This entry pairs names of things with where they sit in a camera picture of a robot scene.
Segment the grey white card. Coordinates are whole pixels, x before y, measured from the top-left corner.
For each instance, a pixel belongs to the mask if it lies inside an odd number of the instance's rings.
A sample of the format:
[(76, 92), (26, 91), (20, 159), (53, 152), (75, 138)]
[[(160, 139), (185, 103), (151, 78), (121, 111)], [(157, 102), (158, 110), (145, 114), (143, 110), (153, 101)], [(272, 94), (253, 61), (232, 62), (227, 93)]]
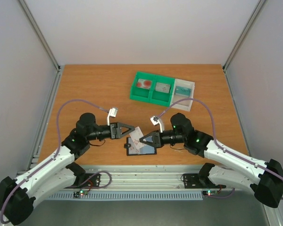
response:
[(129, 135), (136, 149), (144, 147), (144, 144), (140, 142), (140, 138), (143, 137), (140, 127), (136, 127)]

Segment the black leather card holder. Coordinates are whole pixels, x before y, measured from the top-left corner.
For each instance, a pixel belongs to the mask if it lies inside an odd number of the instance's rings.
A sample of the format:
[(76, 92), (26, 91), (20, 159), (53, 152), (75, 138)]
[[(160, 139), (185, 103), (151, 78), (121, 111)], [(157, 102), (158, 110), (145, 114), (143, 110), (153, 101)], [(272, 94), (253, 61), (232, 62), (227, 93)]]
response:
[(137, 149), (133, 143), (133, 140), (130, 137), (126, 138), (124, 149), (126, 150), (127, 156), (156, 155), (157, 154), (157, 149), (149, 145), (145, 145), (144, 147)]

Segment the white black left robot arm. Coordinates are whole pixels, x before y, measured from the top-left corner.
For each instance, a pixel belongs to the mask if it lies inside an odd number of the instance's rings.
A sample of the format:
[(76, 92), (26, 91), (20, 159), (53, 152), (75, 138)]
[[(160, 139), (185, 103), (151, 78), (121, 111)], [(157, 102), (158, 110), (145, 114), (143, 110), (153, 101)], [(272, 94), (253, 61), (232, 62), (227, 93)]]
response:
[(26, 173), (0, 182), (1, 223), (19, 225), (50, 195), (85, 185), (89, 181), (86, 171), (75, 161), (89, 150), (90, 142), (121, 139), (132, 131), (134, 126), (121, 122), (97, 125), (94, 114), (82, 114), (76, 127), (49, 157)]

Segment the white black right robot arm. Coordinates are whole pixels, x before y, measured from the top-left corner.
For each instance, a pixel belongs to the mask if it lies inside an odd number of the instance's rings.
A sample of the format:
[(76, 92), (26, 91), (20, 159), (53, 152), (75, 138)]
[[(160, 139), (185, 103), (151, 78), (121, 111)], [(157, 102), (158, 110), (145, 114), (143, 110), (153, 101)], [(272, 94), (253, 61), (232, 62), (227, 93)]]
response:
[(222, 167), (206, 163), (198, 173), (203, 186), (224, 185), (251, 193), (262, 204), (277, 208), (283, 200), (283, 168), (270, 159), (259, 160), (244, 155), (218, 142), (211, 135), (195, 130), (182, 113), (170, 119), (171, 130), (156, 130), (140, 138), (140, 142), (154, 148), (183, 144), (193, 155), (210, 159)]

